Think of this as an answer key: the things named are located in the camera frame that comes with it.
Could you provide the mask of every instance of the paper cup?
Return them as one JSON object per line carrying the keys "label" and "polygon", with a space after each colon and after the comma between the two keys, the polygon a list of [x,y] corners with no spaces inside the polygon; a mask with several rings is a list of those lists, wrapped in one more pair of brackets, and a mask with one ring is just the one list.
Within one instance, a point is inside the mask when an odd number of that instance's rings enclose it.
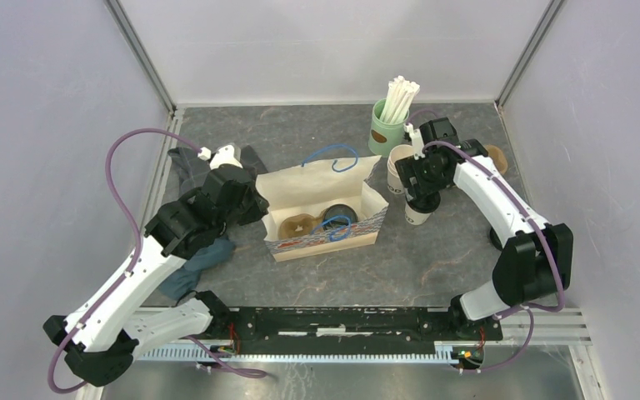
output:
{"label": "paper cup", "polygon": [[501,148],[497,146],[493,146],[491,144],[485,144],[484,149],[487,150],[487,154],[494,161],[494,167],[497,168],[497,171],[502,175],[507,173],[507,169],[509,169],[509,163],[507,162],[507,157],[504,156],[504,152]]}
{"label": "paper cup", "polygon": [[395,162],[402,158],[411,157],[412,155],[413,147],[408,144],[399,144],[389,153],[387,161],[387,186],[391,193],[403,193],[403,185],[401,184],[401,179],[398,177],[398,172],[394,165]]}
{"label": "paper cup", "polygon": [[406,203],[404,211],[406,213],[406,221],[408,221],[408,223],[410,223],[411,225],[420,225],[422,223],[425,223],[426,220],[428,220],[428,217],[430,217],[430,214],[432,214],[432,212],[429,212],[427,214],[418,212],[411,208],[408,203]]}

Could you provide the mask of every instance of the granite countertop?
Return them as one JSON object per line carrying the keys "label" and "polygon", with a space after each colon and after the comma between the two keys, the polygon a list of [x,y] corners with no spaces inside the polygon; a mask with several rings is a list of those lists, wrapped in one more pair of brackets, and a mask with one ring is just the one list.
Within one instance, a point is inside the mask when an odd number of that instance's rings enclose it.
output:
{"label": "granite countertop", "polygon": [[[523,185],[501,120],[492,104],[434,104],[449,117],[464,140],[476,138],[504,151],[505,174],[517,193]],[[269,171],[298,165],[330,144],[346,143],[370,156],[371,105],[206,107],[184,113],[181,134],[208,148],[234,142],[252,145]],[[425,119],[419,117],[416,123]],[[346,150],[319,158],[348,157]],[[386,186],[386,158],[369,184],[389,202],[387,216],[372,246],[276,262],[263,243],[261,222],[229,229],[237,249],[229,262],[202,274],[197,290],[213,290],[229,306],[447,306],[452,297],[485,283],[499,251],[488,241],[489,224],[477,206],[456,188],[441,192],[440,208],[421,226],[403,216],[405,200]],[[170,177],[164,201],[178,196]],[[174,301],[155,292],[146,306]]]}

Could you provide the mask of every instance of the white paper bag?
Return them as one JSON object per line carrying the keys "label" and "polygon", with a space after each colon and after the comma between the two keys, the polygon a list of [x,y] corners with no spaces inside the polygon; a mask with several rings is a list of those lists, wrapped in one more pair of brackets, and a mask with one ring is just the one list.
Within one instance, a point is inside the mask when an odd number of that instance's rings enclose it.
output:
{"label": "white paper bag", "polygon": [[[304,167],[259,175],[256,188],[270,204],[268,215],[262,219],[267,232],[264,240],[276,261],[374,244],[388,202],[370,188],[366,180],[380,158],[360,157],[354,167],[343,172],[333,170],[335,160],[319,160]],[[340,158],[337,165],[351,165],[354,161],[354,158]],[[316,233],[302,237],[278,238],[278,229],[286,218],[303,213],[317,217],[334,204],[347,204],[357,213],[359,222],[352,224],[348,235],[345,235],[346,228],[334,235],[333,231],[319,228]]]}

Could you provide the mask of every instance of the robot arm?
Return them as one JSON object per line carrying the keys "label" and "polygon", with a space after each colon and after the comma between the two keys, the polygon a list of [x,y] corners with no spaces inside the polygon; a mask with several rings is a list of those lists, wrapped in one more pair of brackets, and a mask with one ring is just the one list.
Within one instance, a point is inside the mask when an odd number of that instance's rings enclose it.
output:
{"label": "robot arm", "polygon": [[[535,213],[508,186],[477,140],[459,142],[457,132],[447,118],[427,122],[420,129],[407,126],[407,137],[412,141],[415,154],[396,162],[398,175],[407,191],[407,200],[435,210],[440,204],[439,192],[457,186],[487,218],[492,226],[490,238],[502,250],[492,271],[492,279],[451,302],[457,319],[463,323],[478,321],[557,291],[534,225],[546,238],[557,262],[563,288],[568,288],[573,255],[570,229],[565,224],[553,226]],[[458,148],[481,167],[467,162],[447,147],[423,151],[424,143],[438,140]],[[503,185],[498,186],[494,179]],[[523,218],[519,208],[528,212],[534,224]]]}
{"label": "robot arm", "polygon": [[[43,326],[58,345],[77,328],[64,348],[65,362],[95,386],[118,378],[149,350],[208,329],[213,317],[207,305],[195,298],[144,319],[131,316],[165,278],[211,245],[228,225],[252,223],[267,212],[268,202],[241,168],[233,146],[221,147],[214,155],[203,149],[200,158],[209,161],[212,169],[205,183],[160,207],[145,227],[136,267],[127,271],[135,257],[132,251],[77,311],[66,317],[51,316]],[[102,299],[86,323],[80,323]]]}

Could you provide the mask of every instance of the white wall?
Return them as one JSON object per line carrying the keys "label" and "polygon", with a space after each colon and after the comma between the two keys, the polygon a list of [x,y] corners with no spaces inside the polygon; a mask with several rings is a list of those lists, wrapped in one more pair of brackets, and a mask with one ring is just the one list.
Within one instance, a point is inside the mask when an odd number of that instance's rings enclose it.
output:
{"label": "white wall", "polygon": [[567,296],[607,388],[640,398],[640,2],[567,2],[505,118],[535,207],[575,234]]}
{"label": "white wall", "polygon": [[[0,399],[62,398],[46,384],[41,326],[81,305],[132,241],[104,181],[119,135],[166,113],[102,1],[0,1]],[[117,154],[141,206],[159,139]],[[57,380],[73,384],[64,363]]]}
{"label": "white wall", "polygon": [[178,103],[491,101],[548,0],[122,0]]}

